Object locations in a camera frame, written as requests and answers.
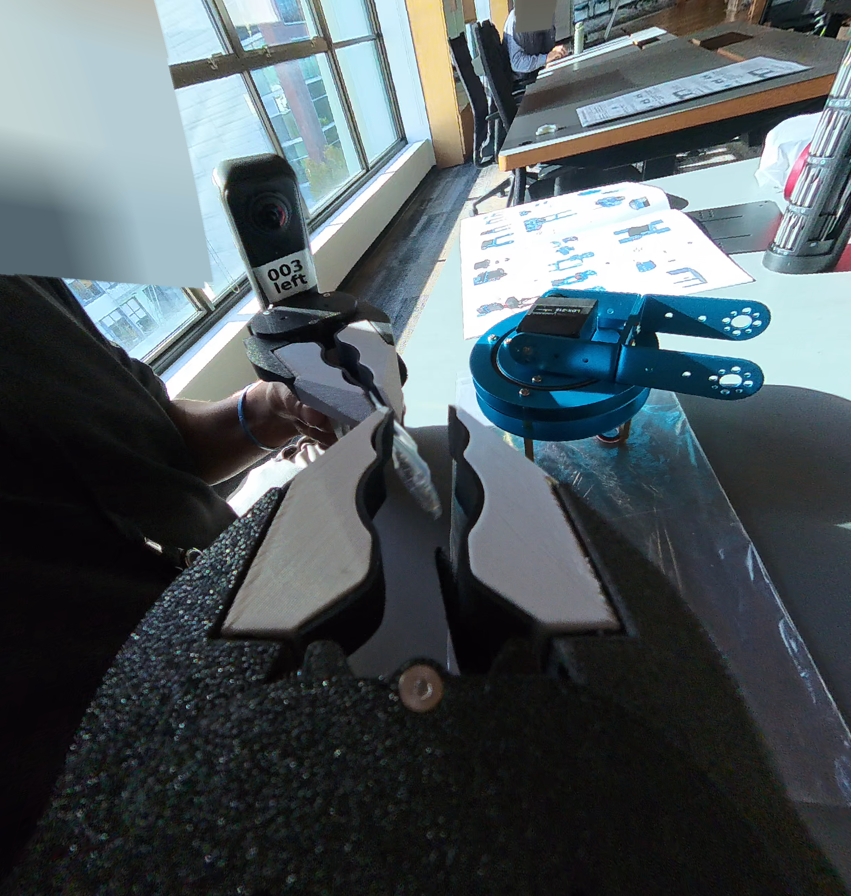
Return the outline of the blue wristband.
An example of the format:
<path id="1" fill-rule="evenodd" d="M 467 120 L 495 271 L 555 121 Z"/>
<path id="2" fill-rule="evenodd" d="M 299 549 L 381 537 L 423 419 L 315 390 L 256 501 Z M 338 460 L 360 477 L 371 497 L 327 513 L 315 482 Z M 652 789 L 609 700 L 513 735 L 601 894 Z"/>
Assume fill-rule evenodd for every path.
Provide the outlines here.
<path id="1" fill-rule="evenodd" d="M 268 446 L 268 445 L 264 444 L 263 442 L 261 442 L 261 441 L 260 441 L 260 440 L 259 440 L 253 433 L 252 433 L 251 426 L 249 425 L 249 422 L 248 422 L 248 415 L 247 415 L 246 408 L 245 408 L 245 406 L 246 406 L 246 399 L 247 399 L 247 397 L 248 397 L 248 394 L 252 391 L 252 389 L 253 389 L 255 386 L 256 386 L 256 384 L 247 385 L 246 387 L 244 387 L 244 388 L 242 389 L 242 391 L 241 391 L 240 394 L 239 394 L 238 401 L 237 401 L 237 416 L 238 416 L 238 422 L 239 422 L 239 425 L 240 425 L 240 427 L 241 427 L 241 430 L 242 430 L 244 436 L 249 440 L 249 442 L 252 442 L 252 444 L 253 444 L 257 449 L 259 449 L 259 450 L 261 450 L 261 451 L 263 451 L 263 452 L 273 453 L 273 452 L 276 452 L 276 451 L 278 450 L 278 448 L 277 448 L 277 447 L 271 447 L 271 446 Z"/>

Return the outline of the small clear screw bag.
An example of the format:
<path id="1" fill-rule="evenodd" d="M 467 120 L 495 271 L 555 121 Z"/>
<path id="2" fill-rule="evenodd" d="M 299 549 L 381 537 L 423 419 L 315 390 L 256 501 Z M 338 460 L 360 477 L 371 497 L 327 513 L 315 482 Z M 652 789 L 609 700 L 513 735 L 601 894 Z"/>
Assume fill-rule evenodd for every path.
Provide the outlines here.
<path id="1" fill-rule="evenodd" d="M 431 470 L 409 432 L 392 416 L 391 455 L 397 476 L 418 506 L 433 520 L 442 515 L 442 503 Z"/>

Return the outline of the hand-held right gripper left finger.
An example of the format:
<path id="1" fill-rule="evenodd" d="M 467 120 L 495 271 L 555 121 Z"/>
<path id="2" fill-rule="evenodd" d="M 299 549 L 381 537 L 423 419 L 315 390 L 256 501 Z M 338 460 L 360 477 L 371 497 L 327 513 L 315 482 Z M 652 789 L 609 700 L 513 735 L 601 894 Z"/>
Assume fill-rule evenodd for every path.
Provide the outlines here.
<path id="1" fill-rule="evenodd" d="M 393 413 L 378 409 L 290 482 L 230 610 L 227 638 L 363 644 L 384 614 L 373 519 Z"/>

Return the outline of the large window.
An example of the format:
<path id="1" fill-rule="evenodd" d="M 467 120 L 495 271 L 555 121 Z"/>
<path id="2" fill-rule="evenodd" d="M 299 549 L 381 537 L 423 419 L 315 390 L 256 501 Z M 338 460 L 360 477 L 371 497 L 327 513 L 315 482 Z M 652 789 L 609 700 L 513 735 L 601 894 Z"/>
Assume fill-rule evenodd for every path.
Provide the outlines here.
<path id="1" fill-rule="evenodd" d="M 148 359 L 234 300 L 244 265 L 213 183 L 224 160 L 277 152 L 319 223 L 404 138 L 374 2 L 158 1 L 205 229 L 211 283 L 69 280 L 103 335 Z"/>

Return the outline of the person's dark clothed torso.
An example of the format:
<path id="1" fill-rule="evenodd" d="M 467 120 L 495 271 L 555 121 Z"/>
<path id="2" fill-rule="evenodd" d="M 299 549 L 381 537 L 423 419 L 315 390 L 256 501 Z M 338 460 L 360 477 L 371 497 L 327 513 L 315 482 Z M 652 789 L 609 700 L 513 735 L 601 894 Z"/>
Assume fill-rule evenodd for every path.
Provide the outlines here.
<path id="1" fill-rule="evenodd" d="M 235 519 L 172 411 L 60 280 L 0 275 L 0 881 L 114 656 Z"/>

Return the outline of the printed paper sheet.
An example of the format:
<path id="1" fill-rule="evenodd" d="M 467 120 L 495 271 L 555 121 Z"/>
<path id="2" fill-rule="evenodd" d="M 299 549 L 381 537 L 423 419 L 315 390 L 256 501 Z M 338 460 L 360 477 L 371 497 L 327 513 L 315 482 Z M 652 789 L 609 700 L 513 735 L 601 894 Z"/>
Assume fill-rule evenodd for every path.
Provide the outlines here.
<path id="1" fill-rule="evenodd" d="M 809 68 L 808 65 L 791 61 L 755 57 L 587 106 L 580 106 L 576 111 L 583 127 L 594 126 L 737 87 L 760 83 L 778 76 L 803 72 Z"/>

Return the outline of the blue round servo base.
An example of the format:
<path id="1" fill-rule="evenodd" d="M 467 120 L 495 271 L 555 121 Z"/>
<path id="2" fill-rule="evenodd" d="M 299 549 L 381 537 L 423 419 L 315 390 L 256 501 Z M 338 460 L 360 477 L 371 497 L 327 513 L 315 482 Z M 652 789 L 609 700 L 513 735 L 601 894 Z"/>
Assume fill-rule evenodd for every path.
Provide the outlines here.
<path id="1" fill-rule="evenodd" d="M 560 290 L 478 338 L 469 369 L 483 413 L 525 439 L 562 442 L 627 427 L 649 388 L 617 380 L 621 350 L 657 348 L 639 333 L 635 294 Z"/>

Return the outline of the printed instruction sheet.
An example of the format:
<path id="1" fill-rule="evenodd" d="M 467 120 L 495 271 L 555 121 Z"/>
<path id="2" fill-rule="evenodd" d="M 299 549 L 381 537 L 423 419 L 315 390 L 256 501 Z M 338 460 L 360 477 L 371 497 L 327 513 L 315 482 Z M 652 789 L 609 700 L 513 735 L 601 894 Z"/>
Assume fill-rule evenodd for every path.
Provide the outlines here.
<path id="1" fill-rule="evenodd" d="M 552 287 L 689 295 L 753 281 L 662 189 L 630 182 L 469 218 L 460 251 L 465 339 Z"/>

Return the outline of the black silver cylinder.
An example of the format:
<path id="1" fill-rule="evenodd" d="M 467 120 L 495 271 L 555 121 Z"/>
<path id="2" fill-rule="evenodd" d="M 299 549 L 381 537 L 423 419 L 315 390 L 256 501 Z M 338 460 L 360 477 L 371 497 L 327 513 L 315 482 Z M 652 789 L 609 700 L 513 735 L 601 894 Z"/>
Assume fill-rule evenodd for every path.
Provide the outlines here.
<path id="1" fill-rule="evenodd" d="M 809 155 L 764 266 L 784 274 L 831 271 L 851 237 L 851 36 Z"/>

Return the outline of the person's left hand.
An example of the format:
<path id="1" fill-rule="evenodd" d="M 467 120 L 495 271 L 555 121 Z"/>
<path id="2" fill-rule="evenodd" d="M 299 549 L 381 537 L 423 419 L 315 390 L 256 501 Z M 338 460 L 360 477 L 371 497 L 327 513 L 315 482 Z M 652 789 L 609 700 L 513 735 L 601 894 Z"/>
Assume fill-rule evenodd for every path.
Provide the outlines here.
<path id="1" fill-rule="evenodd" d="M 252 433 L 268 446 L 281 449 L 296 435 L 309 437 L 323 447 L 338 440 L 332 421 L 320 411 L 306 406 L 280 382 L 256 382 L 248 394 L 245 408 Z M 244 435 L 240 442 L 240 469 L 247 468 L 266 454 Z"/>

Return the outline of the blue double U bracket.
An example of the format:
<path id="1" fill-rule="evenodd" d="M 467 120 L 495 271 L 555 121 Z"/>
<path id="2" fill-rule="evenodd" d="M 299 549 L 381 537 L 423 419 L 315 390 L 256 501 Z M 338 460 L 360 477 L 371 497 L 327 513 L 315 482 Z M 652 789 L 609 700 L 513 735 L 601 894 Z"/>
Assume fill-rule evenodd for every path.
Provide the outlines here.
<path id="1" fill-rule="evenodd" d="M 763 385 L 756 364 L 661 350 L 656 337 L 667 333 L 739 342 L 759 335 L 769 322 L 770 312 L 760 303 L 553 289 L 504 337 L 496 364 L 507 379 L 523 386 L 636 386 L 740 399 Z"/>

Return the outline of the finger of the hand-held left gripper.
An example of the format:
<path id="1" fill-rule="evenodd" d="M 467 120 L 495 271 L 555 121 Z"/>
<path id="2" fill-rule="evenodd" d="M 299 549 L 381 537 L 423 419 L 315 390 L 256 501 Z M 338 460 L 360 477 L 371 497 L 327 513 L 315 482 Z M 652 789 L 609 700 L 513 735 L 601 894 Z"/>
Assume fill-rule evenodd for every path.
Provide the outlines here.
<path id="1" fill-rule="evenodd" d="M 372 390 L 373 371 L 359 352 L 348 346 L 339 351 L 350 367 L 335 366 L 324 358 L 317 342 L 295 342 L 274 349 L 275 359 L 292 373 L 292 390 L 308 407 L 326 415 L 337 427 L 354 427 L 384 404 Z"/>
<path id="2" fill-rule="evenodd" d="M 396 349 L 385 341 L 369 320 L 349 323 L 338 331 L 338 352 L 342 365 L 397 420 L 404 417 L 404 397 Z"/>

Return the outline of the wooden edged desk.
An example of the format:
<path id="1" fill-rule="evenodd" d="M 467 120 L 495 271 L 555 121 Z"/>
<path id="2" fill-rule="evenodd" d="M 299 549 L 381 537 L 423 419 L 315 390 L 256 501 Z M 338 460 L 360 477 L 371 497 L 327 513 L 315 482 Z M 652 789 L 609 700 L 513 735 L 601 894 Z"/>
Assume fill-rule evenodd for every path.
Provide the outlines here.
<path id="1" fill-rule="evenodd" d="M 760 142 L 776 124 L 823 109 L 847 43 L 748 22 L 658 39 L 552 73 L 528 87 L 498 156 L 503 171 L 567 157 L 611 168 L 711 147 L 750 133 Z M 576 109 L 755 57 L 810 66 L 804 72 L 737 87 L 629 118 L 583 127 Z M 555 134 L 536 137 L 544 124 Z"/>

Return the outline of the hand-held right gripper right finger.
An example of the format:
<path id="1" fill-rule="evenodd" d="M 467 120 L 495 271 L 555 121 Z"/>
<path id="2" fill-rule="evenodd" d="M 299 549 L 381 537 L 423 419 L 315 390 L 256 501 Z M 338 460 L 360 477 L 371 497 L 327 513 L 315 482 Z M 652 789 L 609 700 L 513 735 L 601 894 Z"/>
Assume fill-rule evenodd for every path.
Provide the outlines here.
<path id="1" fill-rule="evenodd" d="M 466 627 L 477 639 L 620 631 L 550 477 L 465 409 L 449 409 L 449 434 Z"/>

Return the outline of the black perforated plate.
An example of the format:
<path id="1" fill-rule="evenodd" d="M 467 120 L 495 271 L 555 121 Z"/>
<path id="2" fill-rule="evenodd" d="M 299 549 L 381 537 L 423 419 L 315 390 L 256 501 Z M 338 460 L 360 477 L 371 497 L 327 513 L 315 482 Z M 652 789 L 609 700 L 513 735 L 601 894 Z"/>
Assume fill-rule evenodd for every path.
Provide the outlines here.
<path id="1" fill-rule="evenodd" d="M 687 215 L 728 255 L 766 251 L 782 218 L 778 205 L 770 200 L 690 210 Z"/>

